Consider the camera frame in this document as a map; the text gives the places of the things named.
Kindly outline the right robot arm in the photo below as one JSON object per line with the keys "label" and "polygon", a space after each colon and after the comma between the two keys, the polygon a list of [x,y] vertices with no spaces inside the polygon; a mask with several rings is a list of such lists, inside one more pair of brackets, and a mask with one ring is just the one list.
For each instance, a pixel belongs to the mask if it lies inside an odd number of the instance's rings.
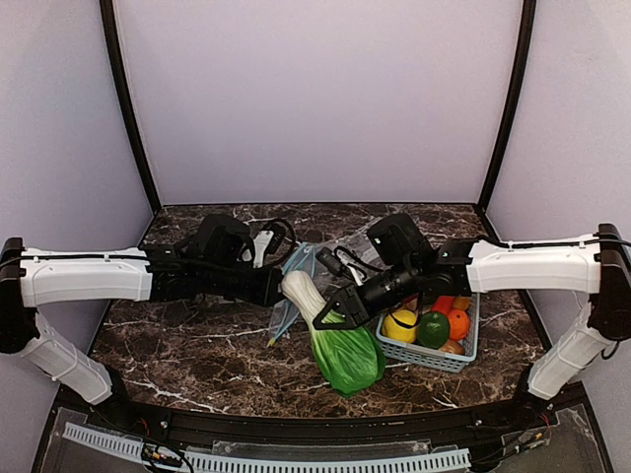
{"label": "right robot arm", "polygon": [[404,213],[367,231],[385,270],[360,286],[338,290],[319,311],[357,328],[412,296],[470,296],[497,291],[568,291],[589,300],[571,327],[527,370],[529,396],[550,400],[608,347],[630,337],[630,244],[613,224],[594,234],[557,240],[499,241],[487,236],[433,246]]}

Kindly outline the clear zip bag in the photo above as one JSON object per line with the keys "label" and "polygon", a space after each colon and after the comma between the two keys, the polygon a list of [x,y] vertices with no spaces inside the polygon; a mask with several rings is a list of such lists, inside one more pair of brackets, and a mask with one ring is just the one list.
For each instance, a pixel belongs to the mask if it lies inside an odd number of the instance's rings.
{"label": "clear zip bag", "polygon": [[282,268],[281,295],[288,296],[272,310],[268,346],[273,346],[301,317],[308,326],[324,308],[324,293],[333,287],[333,278],[316,254],[325,249],[320,243],[300,243]]}

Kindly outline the green white bok choy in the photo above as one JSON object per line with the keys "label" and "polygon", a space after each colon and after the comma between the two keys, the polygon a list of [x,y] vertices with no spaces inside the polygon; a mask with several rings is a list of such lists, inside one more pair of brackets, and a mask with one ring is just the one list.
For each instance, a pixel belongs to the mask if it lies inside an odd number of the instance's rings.
{"label": "green white bok choy", "polygon": [[316,330],[313,325],[308,329],[315,362],[338,394],[351,397],[382,379],[386,357],[368,329]]}

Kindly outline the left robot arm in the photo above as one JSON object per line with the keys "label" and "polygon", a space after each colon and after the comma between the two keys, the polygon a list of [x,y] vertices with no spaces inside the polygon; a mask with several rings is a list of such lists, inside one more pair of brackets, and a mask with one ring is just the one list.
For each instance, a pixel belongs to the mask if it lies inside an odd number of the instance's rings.
{"label": "left robot arm", "polygon": [[92,406],[127,400],[120,375],[61,336],[39,307],[75,301],[173,302],[200,295],[270,307],[281,301],[282,244],[296,245],[290,224],[273,219],[253,233],[228,215],[206,216],[173,244],[97,252],[27,248],[19,237],[1,251],[1,352],[18,355]]}

